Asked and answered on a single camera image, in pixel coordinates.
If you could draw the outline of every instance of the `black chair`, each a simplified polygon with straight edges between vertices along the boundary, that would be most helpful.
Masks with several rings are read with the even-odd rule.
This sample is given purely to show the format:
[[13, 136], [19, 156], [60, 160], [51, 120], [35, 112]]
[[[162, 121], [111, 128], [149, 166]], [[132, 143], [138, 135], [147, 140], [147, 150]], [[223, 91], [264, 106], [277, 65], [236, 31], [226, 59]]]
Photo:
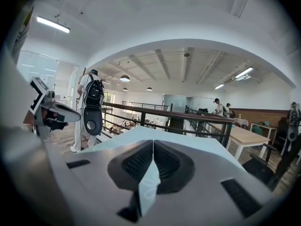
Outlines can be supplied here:
[[251, 153], [250, 156], [252, 159], [247, 161], [242, 166], [247, 172], [258, 178], [261, 182], [267, 185], [271, 191], [273, 191], [301, 149], [301, 134], [292, 143], [291, 150], [285, 150], [285, 153], [277, 165], [275, 172], [268, 167], [271, 152], [275, 151], [275, 148], [268, 144], [263, 144], [263, 146], [266, 146], [268, 149], [268, 154], [265, 160], [254, 153]]

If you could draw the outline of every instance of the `backpack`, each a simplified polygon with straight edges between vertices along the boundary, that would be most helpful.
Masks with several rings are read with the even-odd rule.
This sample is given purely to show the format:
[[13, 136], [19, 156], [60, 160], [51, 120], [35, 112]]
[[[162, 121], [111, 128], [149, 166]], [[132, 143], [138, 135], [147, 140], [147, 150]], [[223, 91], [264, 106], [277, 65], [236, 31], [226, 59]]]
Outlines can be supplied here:
[[222, 105], [222, 115], [224, 117], [227, 117], [227, 111], [226, 111], [226, 108]]
[[103, 83], [99, 80], [94, 80], [93, 76], [89, 75], [91, 81], [87, 84], [83, 102], [89, 107], [100, 107], [103, 102]]

